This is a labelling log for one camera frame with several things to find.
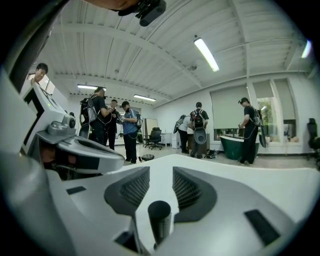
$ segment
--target hand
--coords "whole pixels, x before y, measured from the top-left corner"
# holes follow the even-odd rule
[[[139,0],[85,0],[86,2],[109,10],[125,10],[139,3]]]

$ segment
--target black backpack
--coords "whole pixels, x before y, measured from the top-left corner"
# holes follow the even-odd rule
[[[199,112],[197,112],[197,110],[193,111],[193,113],[194,113],[194,116],[193,116],[193,127],[195,129],[204,128],[204,126],[205,126],[205,119],[202,116],[202,112],[203,112],[202,109],[200,109]]]
[[[91,95],[89,98],[84,98],[80,101],[80,125],[84,126],[87,124],[91,124],[93,121],[97,120],[98,114],[96,112],[96,108],[94,106],[93,99],[98,97],[98,95]]]
[[[142,127],[143,120],[139,112],[136,112],[136,119],[137,119],[137,122],[135,123],[135,126],[138,128],[138,130],[140,130]]]
[[[254,125],[262,126],[263,122],[262,122],[261,111],[258,109],[255,109],[253,106],[251,108],[253,108],[253,110],[254,110],[254,116],[253,116],[253,120],[251,118],[250,118],[250,120],[254,123]]]
[[[179,120],[175,122],[173,133],[175,134],[178,131],[179,126],[184,122],[186,115],[183,114],[180,116]]]

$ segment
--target white cabinet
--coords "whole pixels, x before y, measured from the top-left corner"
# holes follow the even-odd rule
[[[171,133],[161,133],[160,144],[164,144],[165,146],[167,146],[167,144],[171,144]]]

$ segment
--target fluorescent light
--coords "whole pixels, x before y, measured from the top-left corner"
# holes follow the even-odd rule
[[[309,40],[307,40],[305,48],[304,48],[303,53],[301,55],[301,58],[305,59],[306,57],[308,57],[310,51],[311,51],[311,42]]]
[[[90,90],[95,90],[97,89],[98,87],[97,86],[92,86],[92,85],[81,85],[81,84],[78,84],[77,85],[79,89],[90,89]]]
[[[205,44],[205,42],[201,38],[198,38],[194,41],[194,44],[196,47],[198,47],[198,49],[200,50],[202,55],[205,57],[206,61],[209,63],[209,65],[213,69],[213,71],[214,72],[218,71],[219,70],[218,64],[217,64],[214,56],[210,52],[209,48]]]
[[[136,94],[133,97],[139,98],[139,99],[143,99],[143,100],[147,100],[147,101],[151,101],[151,102],[155,102],[156,101],[154,98],[148,98],[148,97],[144,97],[144,96],[140,96],[140,95],[136,95]]]

